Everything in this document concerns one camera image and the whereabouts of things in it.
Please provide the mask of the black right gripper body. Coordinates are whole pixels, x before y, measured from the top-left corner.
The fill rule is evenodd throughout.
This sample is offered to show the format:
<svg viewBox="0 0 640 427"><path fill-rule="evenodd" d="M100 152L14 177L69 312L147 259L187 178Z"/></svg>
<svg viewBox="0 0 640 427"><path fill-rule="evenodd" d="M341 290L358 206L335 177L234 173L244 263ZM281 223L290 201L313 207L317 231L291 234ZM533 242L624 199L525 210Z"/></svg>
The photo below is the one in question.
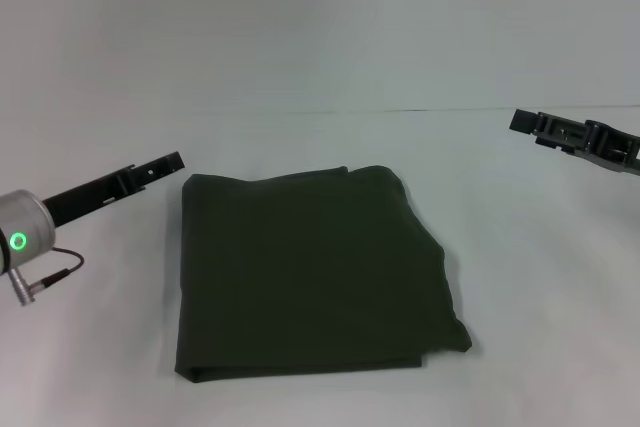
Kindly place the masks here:
<svg viewBox="0 0 640 427"><path fill-rule="evenodd" d="M574 155L610 171L639 175L639 137L601 122L585 122L584 143Z"/></svg>

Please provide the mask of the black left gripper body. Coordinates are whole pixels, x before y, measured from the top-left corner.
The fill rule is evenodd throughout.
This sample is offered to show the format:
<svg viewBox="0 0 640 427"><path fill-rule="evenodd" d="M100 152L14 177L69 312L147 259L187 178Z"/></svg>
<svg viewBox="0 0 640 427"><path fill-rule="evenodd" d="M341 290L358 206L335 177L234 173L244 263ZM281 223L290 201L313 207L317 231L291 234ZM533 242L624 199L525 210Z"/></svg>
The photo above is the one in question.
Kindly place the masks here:
<svg viewBox="0 0 640 427"><path fill-rule="evenodd" d="M133 170L133 165L127 166L45 199L43 203L51 215L54 226L59 228L137 193L138 185L132 179Z"/></svg>

